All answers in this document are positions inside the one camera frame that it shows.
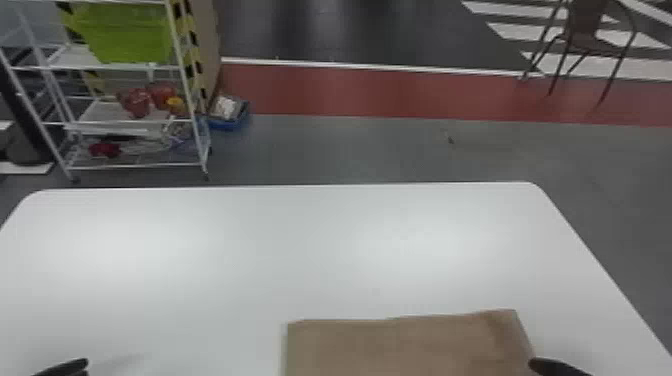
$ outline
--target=red floor stripe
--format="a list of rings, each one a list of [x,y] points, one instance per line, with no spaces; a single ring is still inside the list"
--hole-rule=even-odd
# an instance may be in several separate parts
[[[672,85],[227,64],[228,93],[255,113],[672,126]]]

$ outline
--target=red object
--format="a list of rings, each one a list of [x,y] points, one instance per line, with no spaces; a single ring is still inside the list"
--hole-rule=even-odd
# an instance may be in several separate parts
[[[99,142],[89,146],[89,153],[94,157],[104,155],[108,158],[116,158],[121,154],[121,148],[117,144]]]
[[[177,89],[169,83],[155,82],[148,84],[146,88],[157,110],[168,110],[170,106],[166,101],[168,98],[177,96]]]
[[[142,119],[149,115],[150,95],[145,89],[131,89],[117,94],[117,99],[124,110],[131,113],[134,119]]]

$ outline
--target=black chair leg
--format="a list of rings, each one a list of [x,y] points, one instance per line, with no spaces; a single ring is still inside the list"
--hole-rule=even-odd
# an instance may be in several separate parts
[[[537,65],[539,65],[539,63],[541,63],[541,59],[543,59],[544,56],[546,56],[546,54],[548,53],[548,51],[551,49],[551,47],[552,47],[552,46],[555,44],[555,42],[557,42],[557,41],[558,41],[558,37],[555,37],[555,38],[551,39],[550,42],[548,42],[548,44],[546,45],[546,47],[544,47],[544,50],[541,51],[541,54],[539,54],[539,56],[537,57],[537,60],[532,62],[532,65],[530,66],[531,69],[536,69],[536,68],[537,68]]]
[[[532,72],[534,69],[537,68],[537,64],[539,64],[539,62],[541,61],[541,58],[543,58],[544,55],[546,54],[546,52],[548,52],[548,49],[550,48],[549,45],[553,44],[553,41],[555,40],[555,38],[554,38],[553,41],[551,41],[549,43],[549,45],[546,46],[544,52],[542,52],[542,54],[541,54],[541,57],[539,57],[539,59],[537,59],[537,55],[539,54],[539,51],[541,50],[541,48],[544,45],[544,42],[546,40],[546,35],[548,35],[548,31],[553,26],[553,21],[555,21],[555,16],[558,14],[558,11],[560,11],[560,8],[562,7],[562,3],[564,1],[565,0],[558,0],[558,3],[553,8],[553,11],[551,12],[551,16],[548,18],[548,21],[546,22],[546,26],[544,26],[544,31],[541,32],[541,36],[539,37],[539,40],[537,40],[537,46],[534,49],[534,53],[530,57],[530,65],[527,67],[525,72],[523,72],[523,75],[520,77],[521,80],[527,79],[527,76],[530,74],[530,72]]]
[[[616,66],[614,67],[614,70],[611,71],[611,76],[609,76],[609,81],[607,81],[607,86],[604,87],[604,90],[602,91],[602,95],[600,96],[600,100],[598,103],[604,102],[604,100],[607,98],[607,94],[609,94],[609,90],[611,90],[611,85],[614,83],[614,79],[616,78],[616,75],[618,74],[618,71],[621,69],[621,65],[623,64],[623,59],[625,59],[625,54],[621,54],[621,56],[618,57],[618,61],[616,62]]]
[[[553,94],[553,91],[555,90],[555,85],[558,83],[558,78],[560,78],[560,71],[562,70],[562,67],[565,65],[565,60],[567,59],[567,54],[569,53],[569,46],[572,45],[572,36],[570,35],[569,38],[565,41],[565,49],[562,51],[562,56],[560,57],[560,63],[558,63],[558,68],[555,70],[555,75],[553,76],[553,82],[551,82],[551,87],[548,88],[548,94],[551,95]]]
[[[588,56],[588,53],[589,53],[588,51],[584,52],[584,53],[581,55],[581,57],[580,57],[574,64],[572,64],[571,68],[569,68],[569,70],[567,71],[567,73],[565,73],[565,78],[569,77],[569,75],[570,75],[572,72],[574,72],[574,69],[576,69],[576,67],[578,67],[579,64],[581,64],[581,62],[583,61],[583,59],[585,59],[586,56]]]

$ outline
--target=white floor stripe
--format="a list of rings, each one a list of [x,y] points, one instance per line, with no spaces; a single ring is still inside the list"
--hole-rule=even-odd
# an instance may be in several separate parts
[[[546,19],[551,16],[552,6],[534,6],[534,5],[511,5],[511,4],[496,4],[481,1],[463,1],[462,2],[473,13],[491,14],[503,16],[521,16],[534,17]],[[567,9],[562,8],[558,12],[557,19],[564,20],[567,18]],[[605,15],[602,17],[603,22],[616,23],[615,19]]]
[[[37,166],[18,166],[12,162],[0,162],[0,175],[44,175],[54,164],[52,162]]]
[[[281,65],[288,67],[303,68],[339,68],[339,69],[358,69],[358,70],[376,70],[393,72],[416,72],[416,73],[453,73],[468,74],[479,76],[513,76],[520,75],[520,71],[498,70],[498,69],[469,69],[469,68],[443,68],[443,67],[416,67],[409,65],[383,65],[383,64],[350,64],[350,63],[330,63],[322,61],[305,60],[267,60],[267,59],[248,59],[240,57],[222,57],[222,63],[228,64],[247,64],[247,65]]]
[[[9,126],[13,123],[13,121],[0,120],[0,132],[7,130],[7,128],[9,128]]]
[[[632,10],[635,10],[641,14],[653,18],[654,20],[672,26],[672,14],[669,14],[661,9],[658,9],[652,5],[649,5],[639,0],[621,0],[621,2],[627,5]]]
[[[523,55],[530,57],[530,52],[524,52]],[[579,58],[578,55],[570,54],[567,56],[563,72]],[[560,62],[560,54],[547,54],[539,64],[539,69],[546,74],[555,73],[555,69]],[[588,57],[574,72],[572,76],[584,77],[609,77],[616,59],[606,57]],[[646,60],[626,58],[618,73],[618,78],[631,78],[638,80],[659,80],[672,81],[672,62],[665,60]]]
[[[534,25],[518,25],[518,24],[507,24],[507,23],[498,23],[491,22],[488,23],[497,34],[499,34],[504,39],[515,39],[515,40],[532,40],[536,41],[541,36],[543,31],[543,26],[534,26]],[[555,35],[562,32],[561,27],[551,27],[547,40],[551,40]],[[600,30],[597,32],[597,35],[600,38],[606,39],[614,44],[619,46],[624,46],[627,43],[630,33],[627,31],[620,30]],[[633,47],[646,47],[646,48],[658,48],[658,49],[670,49],[670,46],[660,43],[657,40],[649,37],[646,34],[639,33],[633,42]]]

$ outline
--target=white table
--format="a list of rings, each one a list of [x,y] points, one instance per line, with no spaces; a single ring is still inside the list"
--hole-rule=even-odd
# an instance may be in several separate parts
[[[528,183],[45,191],[0,232],[0,375],[279,375],[287,322],[508,307],[597,376],[672,357]]]

